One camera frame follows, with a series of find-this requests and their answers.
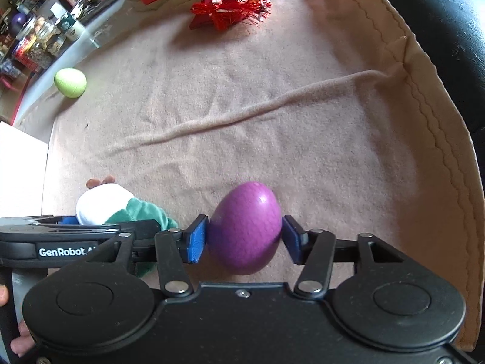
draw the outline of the beige blanket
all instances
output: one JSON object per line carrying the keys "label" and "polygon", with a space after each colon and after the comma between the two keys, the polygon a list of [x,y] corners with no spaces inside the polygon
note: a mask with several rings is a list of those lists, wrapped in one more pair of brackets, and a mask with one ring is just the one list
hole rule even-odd
{"label": "beige blanket", "polygon": [[[188,30],[191,4],[84,60],[84,95],[60,109],[44,213],[72,214],[112,173],[187,226],[238,183],[269,185],[304,227],[372,232],[453,283],[481,316],[483,191],[470,136],[436,70],[387,0],[272,0],[265,24]],[[63,103],[52,89],[38,106]],[[294,282],[280,248],[249,277],[208,257],[194,279]],[[336,265],[333,285],[349,276]]]}

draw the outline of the metal rivet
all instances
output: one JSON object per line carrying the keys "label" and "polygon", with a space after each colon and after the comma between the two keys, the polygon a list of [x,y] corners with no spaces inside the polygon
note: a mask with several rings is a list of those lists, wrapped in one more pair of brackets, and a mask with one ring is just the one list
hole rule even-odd
{"label": "metal rivet", "polygon": [[317,281],[303,281],[298,284],[298,290],[302,291],[303,293],[316,294],[321,292],[322,289],[322,284]]}
{"label": "metal rivet", "polygon": [[251,293],[244,289],[238,289],[236,290],[236,295],[241,298],[249,298],[251,296]]}
{"label": "metal rivet", "polygon": [[174,241],[180,241],[182,239],[183,232],[180,228],[169,228],[167,231],[170,233]]}
{"label": "metal rivet", "polygon": [[189,289],[189,285],[184,281],[170,281],[165,284],[165,290],[173,294],[182,294]]}
{"label": "metal rivet", "polygon": [[453,360],[449,357],[441,357],[438,359],[437,364],[453,364]]}

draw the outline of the human hand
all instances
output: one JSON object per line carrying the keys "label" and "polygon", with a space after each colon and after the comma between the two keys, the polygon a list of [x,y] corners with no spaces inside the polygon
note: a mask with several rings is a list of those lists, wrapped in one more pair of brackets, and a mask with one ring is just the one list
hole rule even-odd
{"label": "human hand", "polygon": [[103,181],[99,180],[98,178],[91,178],[86,182],[86,187],[88,189],[93,189],[96,186],[104,185],[105,183],[115,183],[115,177],[113,175],[108,175]]}
{"label": "human hand", "polygon": [[[6,305],[9,300],[9,292],[5,285],[0,285],[0,307]],[[35,345],[35,342],[30,335],[30,332],[27,328],[27,325],[24,321],[21,321],[18,325],[18,330],[20,332],[20,337],[15,338],[11,344],[10,348],[12,349],[13,353],[22,357],[25,353],[27,353],[30,349],[32,349]]]}

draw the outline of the purple egg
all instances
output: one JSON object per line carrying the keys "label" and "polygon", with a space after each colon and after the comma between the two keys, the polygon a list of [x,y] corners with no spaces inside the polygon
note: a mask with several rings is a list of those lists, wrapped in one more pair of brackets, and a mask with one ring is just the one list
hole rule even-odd
{"label": "purple egg", "polygon": [[209,221],[211,255],[236,275],[265,267],[275,255],[281,232],[281,208],[260,182],[239,185],[226,195]]}

